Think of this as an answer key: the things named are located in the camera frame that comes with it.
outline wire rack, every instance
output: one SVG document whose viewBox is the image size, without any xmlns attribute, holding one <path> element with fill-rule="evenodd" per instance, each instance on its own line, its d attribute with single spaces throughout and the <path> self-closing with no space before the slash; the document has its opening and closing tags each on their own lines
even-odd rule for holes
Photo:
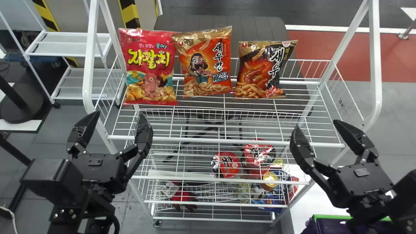
<svg viewBox="0 0 416 234">
<path fill-rule="evenodd" d="M 233 61 L 235 86 L 238 60 Z M 117 59 L 114 63 L 119 68 Z M 94 107 L 103 113 L 107 139 L 125 140 L 125 147 L 133 143 L 140 112 L 151 123 L 151 153 L 132 180 L 154 219 L 270 223 L 310 183 L 288 149 L 293 128 L 299 125 L 314 149 L 342 149 L 345 145 L 332 120 L 355 121 L 352 124 L 364 120 L 337 68 L 322 81 L 330 65 L 335 66 L 330 60 L 289 60 L 281 74 L 286 97 L 279 99 L 235 98 L 233 93 L 183 98 L 182 75 L 174 73 L 177 106 L 122 103 L 117 109 L 113 101 L 98 96 Z M 115 95 L 121 94 L 124 87 L 109 77 L 102 93 L 110 88 Z M 278 163 L 269 169 L 279 175 L 272 182 L 276 196 L 258 199 L 251 189 L 265 183 L 259 176 L 264 169 L 261 164 L 249 168 L 244 162 L 246 144 L 271 144 L 276 149 Z M 211 160 L 218 152 L 232 152 L 240 161 L 234 177 L 213 172 Z M 178 195 L 180 201 L 172 201 L 161 192 L 168 181 L 193 192 L 197 201 L 182 200 L 182 194 Z M 194 204 L 198 209 L 178 212 L 173 204 Z"/>
</svg>

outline gray tabletop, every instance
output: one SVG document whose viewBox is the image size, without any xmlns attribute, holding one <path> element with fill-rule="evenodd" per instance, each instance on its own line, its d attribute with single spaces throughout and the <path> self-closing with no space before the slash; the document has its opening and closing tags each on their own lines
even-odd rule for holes
<svg viewBox="0 0 416 234">
<path fill-rule="evenodd" d="M 222 15 L 161 15 L 155 30 L 187 32 L 232 25 L 231 56 L 238 57 L 238 41 L 289 40 L 285 23 L 277 17 Z"/>
</svg>

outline yellow and black striped pole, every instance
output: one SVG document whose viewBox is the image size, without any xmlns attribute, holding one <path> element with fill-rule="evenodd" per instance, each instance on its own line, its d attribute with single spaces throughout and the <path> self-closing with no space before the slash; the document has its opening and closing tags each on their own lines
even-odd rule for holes
<svg viewBox="0 0 416 234">
<path fill-rule="evenodd" d="M 134 0 L 119 0 L 121 17 L 126 28 L 140 28 L 139 14 Z"/>
<path fill-rule="evenodd" d="M 43 22 L 50 32 L 60 32 L 58 24 L 56 23 L 55 19 L 49 7 L 46 5 L 45 0 L 32 0 L 35 4 L 37 11 L 39 12 L 40 16 L 42 17 Z M 78 67 L 78 63 L 74 57 L 66 57 L 68 63 L 73 67 Z"/>
</svg>

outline red floor mat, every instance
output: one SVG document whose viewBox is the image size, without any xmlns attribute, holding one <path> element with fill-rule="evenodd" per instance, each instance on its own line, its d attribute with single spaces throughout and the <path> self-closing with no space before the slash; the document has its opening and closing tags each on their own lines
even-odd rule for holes
<svg viewBox="0 0 416 234">
<path fill-rule="evenodd" d="M 331 59 L 344 32 L 288 31 L 299 40 L 295 53 L 299 59 Z M 400 40 L 394 34 L 381 34 L 381 67 L 384 82 L 416 82 L 416 35 Z M 370 80 L 369 34 L 356 33 L 338 63 L 344 80 Z"/>
</svg>

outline cartoon character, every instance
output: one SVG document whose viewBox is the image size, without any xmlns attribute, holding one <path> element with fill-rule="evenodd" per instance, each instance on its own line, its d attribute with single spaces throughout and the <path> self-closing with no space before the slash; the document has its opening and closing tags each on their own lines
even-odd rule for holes
<svg viewBox="0 0 416 234">
<path fill-rule="evenodd" d="M 155 98 L 162 95 L 161 87 L 165 86 L 167 80 L 163 80 L 163 77 L 157 77 L 155 74 L 147 73 L 143 77 L 143 85 L 141 86 L 144 89 L 144 92 L 147 97 Z"/>
<path fill-rule="evenodd" d="M 212 77 L 212 72 L 205 71 L 208 68 L 208 64 L 205 62 L 201 53 L 195 53 L 191 56 L 189 62 L 189 73 L 185 76 L 193 76 L 196 78 L 198 84 L 208 82 L 208 78 Z"/>
</svg>

